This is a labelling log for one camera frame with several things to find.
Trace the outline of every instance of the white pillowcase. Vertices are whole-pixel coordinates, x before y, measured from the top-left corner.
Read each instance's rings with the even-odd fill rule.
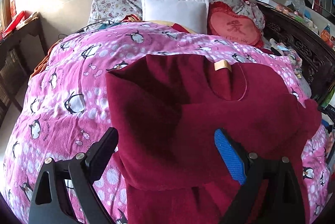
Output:
[[[141,0],[143,21],[168,21],[207,34],[209,0]]]

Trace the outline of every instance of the red heart pillow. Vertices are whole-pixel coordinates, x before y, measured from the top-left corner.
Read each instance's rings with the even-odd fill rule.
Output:
[[[255,45],[261,39],[260,31],[250,18],[237,15],[223,2],[209,5],[209,32],[239,44]]]

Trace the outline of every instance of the red towel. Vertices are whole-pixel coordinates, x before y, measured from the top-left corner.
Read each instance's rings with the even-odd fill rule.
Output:
[[[289,157],[309,216],[300,156],[321,114],[312,100],[305,109],[271,68],[235,63],[232,72],[215,71],[204,56],[147,55],[106,81],[129,223],[218,223],[240,188],[214,144],[220,127],[249,152]]]

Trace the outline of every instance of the penguin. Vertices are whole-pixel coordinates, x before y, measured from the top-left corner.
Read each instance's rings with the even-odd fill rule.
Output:
[[[114,66],[113,66],[113,69],[114,69],[114,70],[120,70],[120,69],[126,67],[127,65],[128,65],[128,63],[126,63],[126,62],[123,60],[121,63],[114,65]]]
[[[101,44],[92,45],[92,46],[88,47],[84,52],[81,53],[81,56],[84,59],[94,56],[95,53],[98,51],[100,46],[101,46]]]
[[[170,31],[163,31],[162,34],[167,35],[171,39],[177,39],[177,33],[172,33]]]
[[[313,178],[314,178],[313,168],[303,166],[303,179],[313,179]]]
[[[320,184],[322,185],[322,186],[324,186],[324,184],[326,183],[326,179],[325,179],[325,176],[324,176],[324,172],[322,172],[322,176],[321,176],[321,178],[320,178]]]
[[[85,110],[85,100],[84,95],[82,93],[78,93],[73,95],[74,92],[70,95],[70,97],[65,101],[64,107],[71,114],[81,112],[83,113]]]
[[[248,54],[246,55],[246,58],[247,60],[250,60],[252,63],[257,63],[257,61]]]
[[[312,153],[314,153],[315,148],[313,147],[313,138],[311,139],[311,144],[312,144]]]
[[[15,147],[16,147],[17,145],[19,145],[19,144],[20,144],[20,143],[19,143],[18,141],[16,141],[15,144],[13,145],[12,151],[13,151],[13,158],[14,158],[14,159],[16,159],[16,156],[15,156]]]
[[[292,87],[291,87],[291,89],[292,89],[292,94],[299,100],[299,95],[298,95],[298,93],[295,92],[295,91],[293,90]]]
[[[238,62],[245,62],[245,58],[240,56],[239,54],[233,54],[232,58]]]
[[[138,32],[133,32],[131,34],[126,34],[126,36],[130,36],[131,40],[136,42],[136,43],[142,43],[144,42],[144,37]]]
[[[259,54],[264,54],[261,50],[259,50],[258,48],[254,47],[255,51],[258,52]]]
[[[198,47],[195,50],[212,51],[212,48],[209,48],[209,47]]]
[[[9,205],[11,206],[12,209],[14,209],[14,205],[13,205],[13,194],[11,193],[10,189],[8,191],[8,201],[9,201]]]
[[[221,40],[221,39],[216,39],[214,42],[215,43],[221,43],[221,44],[224,44],[224,45],[229,45],[225,40]]]
[[[39,106],[40,100],[35,98],[34,102],[30,104],[30,110],[31,113],[36,113],[38,111],[38,106]]]
[[[118,210],[121,213],[121,218],[118,218],[115,223],[116,224],[127,224],[128,220],[127,220],[125,214],[119,208],[118,208]]]
[[[40,136],[41,133],[41,124],[39,121],[40,118],[41,115],[40,117],[38,117],[38,119],[34,120],[34,122],[31,125],[29,125],[32,139],[37,139]]]
[[[24,192],[24,194],[28,198],[29,202],[31,202],[33,189],[32,189],[32,187],[29,184],[28,176],[27,176],[27,182],[23,183],[23,185],[20,186],[20,188],[22,189],[22,191]]]
[[[54,73],[51,75],[51,78],[49,80],[49,83],[51,84],[51,90],[56,88],[57,81],[58,81],[58,78],[57,78],[56,69],[55,69]]]
[[[314,215],[317,216],[320,212],[321,212],[321,206],[316,203]]]
[[[61,49],[65,51],[65,49],[70,47],[70,41],[61,44]]]

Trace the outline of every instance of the blue grip pad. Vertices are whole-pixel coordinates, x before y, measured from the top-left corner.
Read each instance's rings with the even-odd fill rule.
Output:
[[[214,143],[232,178],[243,185],[246,180],[244,163],[220,129],[214,133]]]

